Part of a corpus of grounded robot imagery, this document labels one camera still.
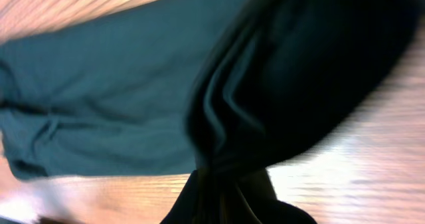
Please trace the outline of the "black t-shirt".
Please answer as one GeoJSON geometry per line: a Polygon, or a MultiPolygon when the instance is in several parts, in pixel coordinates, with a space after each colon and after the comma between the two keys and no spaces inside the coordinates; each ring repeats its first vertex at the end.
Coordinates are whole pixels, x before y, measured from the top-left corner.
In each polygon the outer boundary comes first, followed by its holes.
{"type": "Polygon", "coordinates": [[[393,69],[418,0],[158,0],[1,46],[12,174],[190,175],[166,223],[312,223],[266,168],[393,69]]]}

